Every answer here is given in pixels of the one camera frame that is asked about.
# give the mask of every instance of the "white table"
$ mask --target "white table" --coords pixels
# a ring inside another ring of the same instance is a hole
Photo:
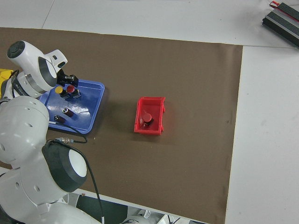
[[[262,27],[270,2],[0,0],[0,27],[244,45],[226,224],[298,223],[299,51]]]

